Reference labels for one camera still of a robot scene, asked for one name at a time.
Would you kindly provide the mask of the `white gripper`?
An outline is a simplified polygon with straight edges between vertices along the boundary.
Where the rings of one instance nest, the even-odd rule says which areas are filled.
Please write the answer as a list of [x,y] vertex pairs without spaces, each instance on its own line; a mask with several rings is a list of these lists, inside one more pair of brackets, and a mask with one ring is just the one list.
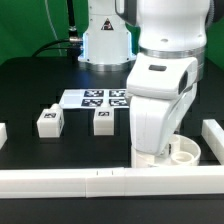
[[160,155],[196,96],[195,57],[160,59],[139,53],[126,82],[132,147]]

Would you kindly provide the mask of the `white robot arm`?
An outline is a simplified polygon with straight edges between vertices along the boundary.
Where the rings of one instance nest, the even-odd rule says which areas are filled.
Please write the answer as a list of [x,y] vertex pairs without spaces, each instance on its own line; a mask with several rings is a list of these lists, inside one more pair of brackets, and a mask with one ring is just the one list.
[[95,69],[135,62],[126,81],[132,147],[159,155],[195,99],[206,28],[224,0],[88,0],[79,61]]

